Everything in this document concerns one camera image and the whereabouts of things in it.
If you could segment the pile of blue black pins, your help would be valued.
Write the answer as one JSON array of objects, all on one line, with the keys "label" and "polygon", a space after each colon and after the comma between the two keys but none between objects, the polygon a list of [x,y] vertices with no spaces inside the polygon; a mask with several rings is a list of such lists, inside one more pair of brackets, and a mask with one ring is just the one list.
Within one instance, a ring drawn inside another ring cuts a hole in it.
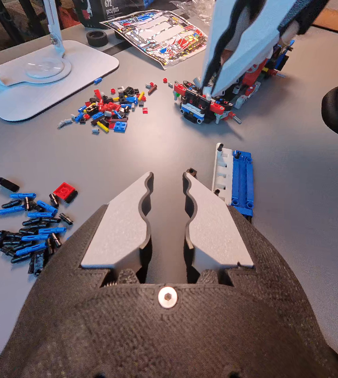
[{"label": "pile of blue black pins", "polygon": [[4,177],[0,177],[0,187],[10,192],[10,200],[1,205],[0,217],[26,216],[19,230],[0,230],[0,253],[10,258],[11,264],[29,262],[28,274],[39,276],[62,246],[60,235],[66,234],[73,220],[59,211],[65,202],[53,192],[48,201],[42,201],[35,192],[21,192],[19,185]]}]

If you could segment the black lego tyre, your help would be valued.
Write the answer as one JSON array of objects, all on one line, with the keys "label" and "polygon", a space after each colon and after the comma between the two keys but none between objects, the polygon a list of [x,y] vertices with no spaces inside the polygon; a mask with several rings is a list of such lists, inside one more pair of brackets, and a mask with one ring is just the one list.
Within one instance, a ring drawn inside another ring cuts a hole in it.
[{"label": "black lego tyre", "polygon": [[86,39],[91,47],[99,48],[109,43],[107,33],[104,30],[93,30],[86,33]]}]

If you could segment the colourful sticker sheet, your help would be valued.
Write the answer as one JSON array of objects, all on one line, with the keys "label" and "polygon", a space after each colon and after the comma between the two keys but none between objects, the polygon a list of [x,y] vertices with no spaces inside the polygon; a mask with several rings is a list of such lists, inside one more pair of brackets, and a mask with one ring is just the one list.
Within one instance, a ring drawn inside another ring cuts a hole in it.
[{"label": "colourful sticker sheet", "polygon": [[205,50],[208,36],[172,11],[148,10],[100,22],[166,70]]}]

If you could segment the lego set box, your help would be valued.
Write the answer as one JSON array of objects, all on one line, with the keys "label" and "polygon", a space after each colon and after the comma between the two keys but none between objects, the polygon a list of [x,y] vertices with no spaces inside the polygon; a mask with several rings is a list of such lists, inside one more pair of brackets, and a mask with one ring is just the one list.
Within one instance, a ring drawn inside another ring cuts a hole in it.
[{"label": "lego set box", "polygon": [[176,6],[168,0],[73,0],[78,20],[86,28],[106,27],[101,22],[134,12],[157,10],[175,10]]}]

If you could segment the red lego plate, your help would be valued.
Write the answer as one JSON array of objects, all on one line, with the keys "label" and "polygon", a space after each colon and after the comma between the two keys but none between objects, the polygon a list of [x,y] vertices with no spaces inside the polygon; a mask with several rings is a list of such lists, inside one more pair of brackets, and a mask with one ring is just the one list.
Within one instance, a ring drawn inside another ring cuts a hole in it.
[{"label": "red lego plate", "polygon": [[63,182],[53,193],[59,200],[70,204],[78,195],[77,189],[66,182]]}]

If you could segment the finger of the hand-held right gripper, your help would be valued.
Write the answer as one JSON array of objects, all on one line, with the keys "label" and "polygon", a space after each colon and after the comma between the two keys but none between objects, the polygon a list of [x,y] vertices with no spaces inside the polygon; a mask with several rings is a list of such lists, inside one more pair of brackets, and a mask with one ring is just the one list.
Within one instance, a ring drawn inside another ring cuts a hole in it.
[{"label": "finger of the hand-held right gripper", "polygon": [[[238,44],[237,52],[233,53],[233,57],[241,56],[244,58],[244,63],[249,63],[249,67],[242,75],[254,65],[260,65],[262,61],[271,56],[273,47],[280,40],[278,26],[296,1],[268,0],[255,2],[256,19],[243,33],[242,39]],[[227,89],[212,89],[211,96],[219,96]]]},{"label": "finger of the hand-held right gripper", "polygon": [[244,58],[233,57],[243,33],[256,19],[256,2],[215,1],[201,72],[201,89],[227,89],[249,67]]}]

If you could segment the partly built lego car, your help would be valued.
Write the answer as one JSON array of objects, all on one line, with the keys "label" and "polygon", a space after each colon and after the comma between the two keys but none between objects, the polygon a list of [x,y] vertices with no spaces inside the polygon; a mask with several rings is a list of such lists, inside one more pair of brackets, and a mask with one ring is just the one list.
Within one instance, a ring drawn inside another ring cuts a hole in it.
[{"label": "partly built lego car", "polygon": [[221,95],[209,100],[196,79],[194,83],[175,82],[173,94],[175,101],[180,99],[180,113],[195,124],[209,124],[212,121],[218,124],[220,120],[228,119],[241,124],[234,111],[240,109],[259,90],[264,79],[271,76],[285,77],[280,71],[289,58],[287,52],[293,50],[294,42],[292,39],[286,45],[276,44],[270,58],[260,65],[254,65]]}]

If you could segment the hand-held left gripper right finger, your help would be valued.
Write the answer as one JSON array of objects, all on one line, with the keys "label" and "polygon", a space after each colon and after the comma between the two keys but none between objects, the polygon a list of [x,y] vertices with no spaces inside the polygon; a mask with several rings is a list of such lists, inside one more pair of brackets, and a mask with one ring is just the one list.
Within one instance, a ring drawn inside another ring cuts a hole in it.
[{"label": "hand-held left gripper right finger", "polygon": [[196,271],[252,268],[253,260],[228,206],[188,172],[183,173],[186,264]]}]

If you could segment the white book stand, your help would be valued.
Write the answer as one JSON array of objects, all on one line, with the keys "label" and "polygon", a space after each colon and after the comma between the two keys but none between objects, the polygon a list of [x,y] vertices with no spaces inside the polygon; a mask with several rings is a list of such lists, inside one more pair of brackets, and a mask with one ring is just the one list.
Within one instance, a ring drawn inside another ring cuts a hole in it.
[{"label": "white book stand", "polygon": [[88,45],[63,40],[55,1],[44,0],[50,45],[0,65],[0,118],[33,118],[119,67]]}]

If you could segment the white and blue lego panel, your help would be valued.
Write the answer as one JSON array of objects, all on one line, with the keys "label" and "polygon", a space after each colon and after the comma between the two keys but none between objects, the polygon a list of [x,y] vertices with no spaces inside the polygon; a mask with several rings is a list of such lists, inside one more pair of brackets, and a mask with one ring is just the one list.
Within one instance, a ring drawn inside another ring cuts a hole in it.
[{"label": "white and blue lego panel", "polygon": [[249,152],[217,143],[211,191],[252,223],[254,208],[253,159]]}]

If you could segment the pile of small lego pieces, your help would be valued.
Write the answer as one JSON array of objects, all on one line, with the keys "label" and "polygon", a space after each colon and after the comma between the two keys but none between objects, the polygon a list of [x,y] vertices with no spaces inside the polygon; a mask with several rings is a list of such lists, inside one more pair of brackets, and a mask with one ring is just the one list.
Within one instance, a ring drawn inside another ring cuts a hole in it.
[{"label": "pile of small lego pieces", "polygon": [[146,100],[149,90],[157,87],[151,82],[146,85],[146,92],[138,88],[118,87],[110,90],[109,97],[105,92],[95,89],[93,97],[77,109],[75,114],[69,118],[61,120],[57,129],[61,130],[69,125],[89,125],[92,135],[99,135],[101,132],[125,133],[130,113],[134,113],[137,108],[141,108],[143,114],[148,113]]}]

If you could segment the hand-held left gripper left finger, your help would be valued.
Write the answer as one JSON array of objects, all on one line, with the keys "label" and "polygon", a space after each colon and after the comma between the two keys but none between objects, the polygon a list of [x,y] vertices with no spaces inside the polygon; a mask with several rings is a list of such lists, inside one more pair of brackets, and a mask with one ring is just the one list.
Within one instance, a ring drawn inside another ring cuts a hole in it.
[{"label": "hand-held left gripper left finger", "polygon": [[146,172],[111,200],[81,261],[82,268],[119,272],[148,269],[152,258],[151,210],[153,172]]}]

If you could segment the clear plastic bags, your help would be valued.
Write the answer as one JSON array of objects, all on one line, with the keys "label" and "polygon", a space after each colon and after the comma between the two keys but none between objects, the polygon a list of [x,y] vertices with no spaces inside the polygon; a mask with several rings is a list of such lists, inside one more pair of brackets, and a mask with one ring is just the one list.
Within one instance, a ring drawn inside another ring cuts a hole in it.
[{"label": "clear plastic bags", "polygon": [[173,0],[170,1],[170,3],[183,10],[187,16],[196,17],[206,25],[210,25],[213,16],[215,0]]}]

